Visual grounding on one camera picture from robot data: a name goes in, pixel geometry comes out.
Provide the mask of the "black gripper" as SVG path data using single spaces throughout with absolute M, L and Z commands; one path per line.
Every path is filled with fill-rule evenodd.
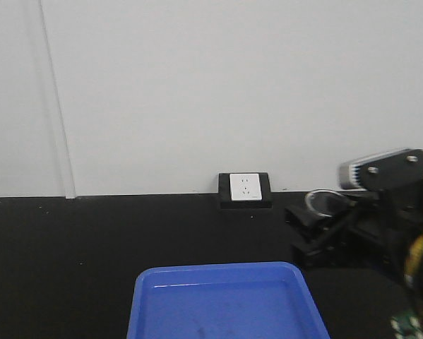
M 423 179 L 376 195 L 333 217 L 286 207 L 285 223 L 298 237 L 290 245 L 294 263 L 373 268 L 393 279 L 423 279 Z

